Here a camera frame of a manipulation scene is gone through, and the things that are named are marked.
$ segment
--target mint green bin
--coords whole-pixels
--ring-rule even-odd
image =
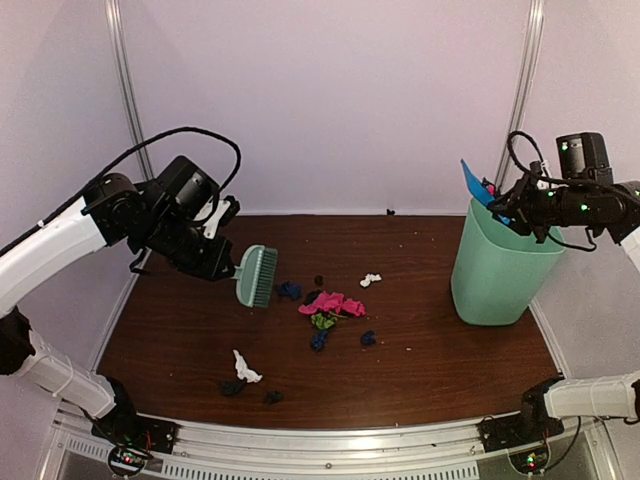
[[[562,239],[558,229],[552,234]],[[563,251],[512,232],[472,199],[451,275],[458,315],[487,327],[517,322]]]

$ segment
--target green cloth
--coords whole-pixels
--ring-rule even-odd
[[[333,327],[336,322],[338,321],[338,318],[336,316],[325,316],[325,314],[323,313],[316,313],[315,315],[311,315],[311,323],[318,329],[318,330],[329,330],[331,327]]]

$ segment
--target green brush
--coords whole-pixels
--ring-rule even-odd
[[[236,296],[241,304],[249,308],[269,306],[277,263],[278,251],[275,248],[264,245],[247,248],[233,276],[238,281]]]

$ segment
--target blue cloth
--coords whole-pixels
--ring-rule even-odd
[[[313,348],[316,352],[319,352],[324,348],[324,344],[327,343],[328,337],[329,330],[320,330],[311,339],[311,348]]]
[[[289,297],[295,301],[302,296],[302,286],[291,282],[284,282],[282,285],[276,285],[276,293],[280,297]]]
[[[473,173],[471,173],[471,170],[467,166],[467,162],[465,162],[464,160],[460,160],[460,163],[462,164],[462,171],[464,172],[464,179],[467,182],[467,188],[469,189],[469,192],[471,193],[471,195],[473,195],[473,198],[480,202],[483,207],[486,207],[491,202],[493,202],[495,198],[489,193],[486,188],[484,188],[482,182],[478,180],[478,178]],[[504,223],[505,225],[509,225],[509,223],[511,222],[511,220],[506,217],[503,217],[501,215],[498,216],[500,217],[500,220],[502,220],[502,223]]]
[[[376,332],[373,330],[367,330],[360,337],[360,343],[363,345],[375,345],[376,343]]]

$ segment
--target brown wooden tabletop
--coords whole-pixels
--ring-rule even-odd
[[[248,309],[235,282],[209,283],[171,270],[153,255],[115,328],[100,372],[127,386],[142,413],[181,420],[272,428],[425,424],[514,411],[520,395],[556,369],[529,312],[511,327],[466,325],[449,279],[461,217],[239,217],[221,233],[234,259],[251,244],[279,250],[276,283],[291,280],[364,302],[325,349],[315,329],[278,298]],[[366,273],[382,282],[359,286]],[[375,330],[378,343],[360,344]],[[235,397],[233,349],[264,375]],[[266,405],[268,390],[284,401]]]

